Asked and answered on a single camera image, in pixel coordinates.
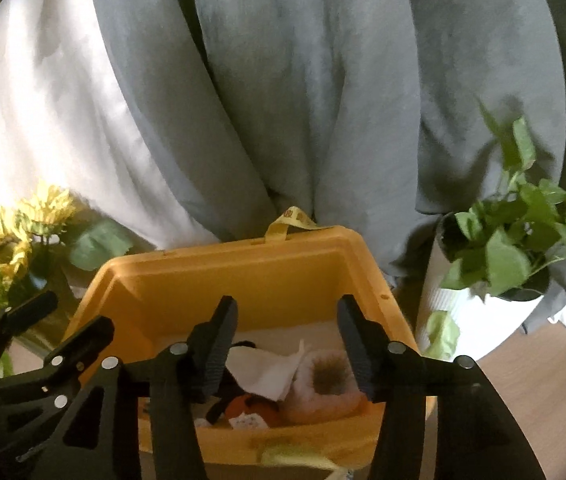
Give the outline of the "sunflower bouquet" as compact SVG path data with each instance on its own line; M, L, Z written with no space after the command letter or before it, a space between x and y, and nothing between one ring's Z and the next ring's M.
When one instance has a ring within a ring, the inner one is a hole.
M53 350L95 272L133 248L123 226L66 188L42 186L1 207L0 311L41 292L54 292L58 300L52 313L16 338L18 344L40 358Z

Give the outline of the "beige curtain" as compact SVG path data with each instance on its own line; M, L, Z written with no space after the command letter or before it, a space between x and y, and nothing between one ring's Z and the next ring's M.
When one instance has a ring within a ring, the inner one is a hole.
M0 208L48 185L127 228L145 250L215 241L149 153L93 0L0 3Z

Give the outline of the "white fluffy slipper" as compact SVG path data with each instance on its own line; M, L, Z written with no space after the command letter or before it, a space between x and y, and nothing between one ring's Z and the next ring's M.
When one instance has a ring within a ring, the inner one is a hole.
M312 350L301 359L281 412L291 425L322 424L355 414L362 402L346 352Z

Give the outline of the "green pothos plant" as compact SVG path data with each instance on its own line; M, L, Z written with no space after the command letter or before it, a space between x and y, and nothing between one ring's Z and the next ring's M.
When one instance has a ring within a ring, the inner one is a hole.
M501 125L481 113L501 148L501 176L492 195L451 212L442 243L451 268L440 286L502 299L532 290L542 301L551 269L566 261L566 190L530 177L537 151L524 118Z

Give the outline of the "Mickey Mouse plush toy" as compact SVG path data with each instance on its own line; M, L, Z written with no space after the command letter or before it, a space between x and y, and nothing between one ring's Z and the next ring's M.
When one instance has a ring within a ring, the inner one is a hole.
M239 341L232 347L255 348L249 340ZM236 428L270 428L281 425L279 402L245 392L225 367L219 388L213 397L217 401L203 417L195 419L196 427L208 428L224 419Z

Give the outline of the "white plant pot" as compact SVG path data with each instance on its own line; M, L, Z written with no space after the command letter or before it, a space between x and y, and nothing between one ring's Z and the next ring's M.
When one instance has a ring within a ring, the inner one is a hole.
M450 362L457 356L470 356L479 360L520 328L542 296L526 290L521 297L502 299L476 288L440 286L451 268L442 243L452 218L452 214L446 214L436 228L417 311L415 339L421 353L432 359Z

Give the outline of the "orange plastic crate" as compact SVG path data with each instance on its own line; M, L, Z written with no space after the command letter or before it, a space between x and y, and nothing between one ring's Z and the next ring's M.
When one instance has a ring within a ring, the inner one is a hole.
M170 341L187 338L209 320L222 296L237 302L237 334L336 322L337 303L353 295L364 316L390 339L417 350L405 315L364 239L333 226L255 240L180 248L109 260L91 282L64 339L97 315L115 325L102 356L123 362L153 358ZM372 462L384 405L365 402L355 416L318 425L234 430L196 429L208 464L256 466L274 445L318 452L336 465L360 469Z

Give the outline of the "grey curtain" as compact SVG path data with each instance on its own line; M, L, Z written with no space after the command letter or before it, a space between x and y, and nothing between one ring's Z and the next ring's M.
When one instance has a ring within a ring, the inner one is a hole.
M435 222L492 192L484 125L525 116L566 188L566 0L93 0L141 137L215 237L297 206L415 280ZM525 322L566 326L566 262Z

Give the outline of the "white tissue cloth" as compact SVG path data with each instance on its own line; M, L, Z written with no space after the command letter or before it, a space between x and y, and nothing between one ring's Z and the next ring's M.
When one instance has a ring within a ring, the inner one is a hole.
M245 392L279 402L289 393L305 353L304 341L300 341L298 350L289 356L249 347L232 347L225 367Z

